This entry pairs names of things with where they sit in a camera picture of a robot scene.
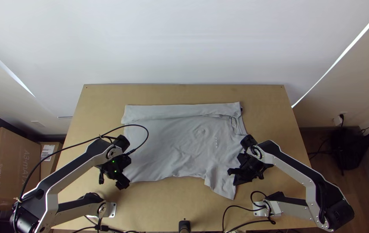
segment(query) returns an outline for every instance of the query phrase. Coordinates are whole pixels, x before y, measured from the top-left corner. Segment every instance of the wooden table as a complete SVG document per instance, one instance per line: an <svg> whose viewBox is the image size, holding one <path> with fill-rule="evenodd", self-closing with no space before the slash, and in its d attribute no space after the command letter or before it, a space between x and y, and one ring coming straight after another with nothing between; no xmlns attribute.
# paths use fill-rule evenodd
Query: wooden table
<svg viewBox="0 0 369 233"><path fill-rule="evenodd" d="M257 141L272 139L285 153L310 166L304 143L284 86L281 85L85 85L73 116L64 147L85 141L120 126L126 104L209 104L240 101L246 130ZM122 134L123 130L112 133ZM85 151L86 145L62 152L58 168ZM115 218L103 223L120 230L177 231L178 222L191 221L193 231L221 231L222 214L229 205L252 208L249 195L254 190L305 198L305 188L278 168L268 169L264 180L237 187L234 201L224 198L194 177L167 178L157 182L132 183L118 190L115 181L98 184L99 171L90 169L59 194L60 202L75 200L87 192L97 192L117 203ZM252 212L230 209L225 229L259 220ZM256 223L242 230L314 227L309 220L292 216L273 218L277 224ZM77 230L91 226L85 218L66 222L57 229Z"/></svg>

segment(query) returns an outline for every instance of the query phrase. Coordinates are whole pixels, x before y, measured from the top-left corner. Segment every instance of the silver arm segment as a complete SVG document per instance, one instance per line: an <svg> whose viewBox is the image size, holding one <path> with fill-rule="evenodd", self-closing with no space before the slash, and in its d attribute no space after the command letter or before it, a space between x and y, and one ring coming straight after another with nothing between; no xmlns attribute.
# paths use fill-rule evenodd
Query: silver arm segment
<svg viewBox="0 0 369 233"><path fill-rule="evenodd" d="M119 189L128 187L129 180L122 174L131 163L128 155L123 154L128 146L128 140L122 135L113 143L96 139L84 154L39 182L36 188L23 195L23 202L15 209L18 231L45 233L55 225L83 215L114 217L116 203L107 202L96 193L87 193L78 200L61 204L58 193L94 166L101 170L101 175L116 179Z"/></svg>
<svg viewBox="0 0 369 233"><path fill-rule="evenodd" d="M275 166L306 188L305 200L288 198L282 192L276 192L255 202L256 205L266 207L255 211L255 216L266 216L269 211L273 216L289 214L314 221L328 232L335 231L354 218L352 207L336 185L328 182L319 172L283 153L273 141L258 144L248 135L241 144L245 149L245 154L238 156L241 166L228 171L229 174L236 174L234 185L252 181L256 177L263 179L263 172Z"/></svg>

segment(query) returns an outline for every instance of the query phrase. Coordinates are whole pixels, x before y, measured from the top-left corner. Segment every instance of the metal bracket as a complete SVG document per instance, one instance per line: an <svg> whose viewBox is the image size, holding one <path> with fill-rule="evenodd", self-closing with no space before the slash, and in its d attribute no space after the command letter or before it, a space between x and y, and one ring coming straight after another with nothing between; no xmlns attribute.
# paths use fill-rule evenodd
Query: metal bracket
<svg viewBox="0 0 369 233"><path fill-rule="evenodd" d="M86 215L87 217L91 218L98 218L98 217L115 217L115 212L117 210L117 204L115 202L106 202L104 203L105 207L102 208L102 215L100 216L93 216L93 215Z"/></svg>

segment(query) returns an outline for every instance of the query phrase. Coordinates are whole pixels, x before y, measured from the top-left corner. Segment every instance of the floor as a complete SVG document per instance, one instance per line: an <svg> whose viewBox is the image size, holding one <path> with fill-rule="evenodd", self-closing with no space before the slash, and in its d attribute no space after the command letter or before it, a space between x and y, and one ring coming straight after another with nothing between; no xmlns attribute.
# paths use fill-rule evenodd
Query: floor
<svg viewBox="0 0 369 233"><path fill-rule="evenodd" d="M329 136L329 130L301 130L301 135L304 140L304 144L307 152L315 152L318 150L320 144ZM328 150L327 145L322 148L322 151ZM311 160L311 166L321 173L326 180L338 185L343 194L347 198L348 202L354 209L355 218L337 230L337 233L369 233L369 180L367 173L363 166L354 170L344 172L344 176L341 175L340 170L337 168L334 160L325 154L319 154ZM326 231L319 228L305 228L296 229L300 233L326 233ZM54 230L54 233L70 233L72 231L67 230ZM284 229L283 233L291 232L294 230Z"/></svg>

